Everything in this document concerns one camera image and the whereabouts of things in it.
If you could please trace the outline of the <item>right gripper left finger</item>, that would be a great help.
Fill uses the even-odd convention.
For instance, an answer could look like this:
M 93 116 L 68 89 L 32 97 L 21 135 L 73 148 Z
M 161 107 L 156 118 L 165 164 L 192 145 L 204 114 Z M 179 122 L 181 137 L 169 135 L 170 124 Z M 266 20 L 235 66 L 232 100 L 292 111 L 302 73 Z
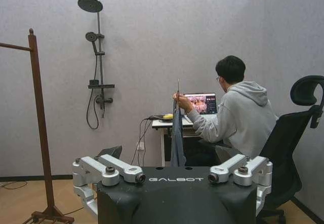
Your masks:
M 122 146 L 103 149 L 95 157 L 77 158 L 72 164 L 73 189 L 85 209 L 93 216 L 98 215 L 98 204 L 95 200 L 97 184 L 107 187 L 119 184 L 122 178 L 125 182 L 141 185 L 146 175 L 140 166 L 130 165 L 121 161 Z

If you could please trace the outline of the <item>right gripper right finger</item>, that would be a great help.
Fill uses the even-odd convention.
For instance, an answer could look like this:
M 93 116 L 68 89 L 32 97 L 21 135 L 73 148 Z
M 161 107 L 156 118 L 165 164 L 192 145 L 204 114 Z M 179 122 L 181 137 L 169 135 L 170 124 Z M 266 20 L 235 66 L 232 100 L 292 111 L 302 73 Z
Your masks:
M 233 177 L 235 184 L 243 187 L 257 185 L 256 215 L 260 213 L 265 204 L 266 196 L 272 191 L 272 162 L 262 156 L 253 159 L 236 154 L 220 165 L 210 167 L 208 180 L 212 184 L 225 183 Z

